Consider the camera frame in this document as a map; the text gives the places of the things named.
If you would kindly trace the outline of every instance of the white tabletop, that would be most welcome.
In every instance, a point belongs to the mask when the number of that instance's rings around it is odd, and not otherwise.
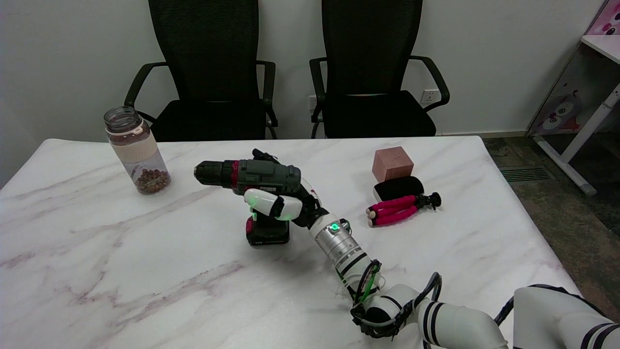
[[[620,35],[584,35],[582,42],[620,64]]]
[[[371,229],[374,151],[397,145],[443,205]],[[252,248],[242,198],[193,178],[202,160],[255,147],[301,168],[350,220],[386,287],[419,290],[438,271],[442,302],[493,317],[529,284],[577,292],[478,137],[162,143],[173,183],[153,197],[109,145],[48,140],[0,191],[0,347],[421,348],[416,326],[393,343],[360,333],[305,229]],[[512,323],[501,327],[511,342]]]

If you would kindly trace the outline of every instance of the baseboard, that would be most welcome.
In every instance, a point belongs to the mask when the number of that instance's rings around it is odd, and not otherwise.
[[[525,137],[527,130],[506,131],[506,132],[447,132],[437,134],[438,136],[480,136],[481,138],[508,138],[508,137]]]

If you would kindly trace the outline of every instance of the green led light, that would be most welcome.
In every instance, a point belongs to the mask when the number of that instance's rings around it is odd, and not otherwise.
[[[250,205],[250,207],[256,206],[257,203],[258,203],[258,199],[256,199],[256,197],[250,197],[247,200],[247,204]]]

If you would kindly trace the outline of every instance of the black sponge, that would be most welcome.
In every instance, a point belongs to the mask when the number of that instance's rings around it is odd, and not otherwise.
[[[377,201],[399,199],[408,195],[424,194],[424,186],[413,176],[389,179],[374,186]]]

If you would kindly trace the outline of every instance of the wall socket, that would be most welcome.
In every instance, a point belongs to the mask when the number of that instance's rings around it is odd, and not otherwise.
[[[438,89],[425,89],[422,94],[420,104],[432,104],[441,100],[441,93]]]
[[[316,109],[316,96],[308,96],[308,109],[310,113]]]

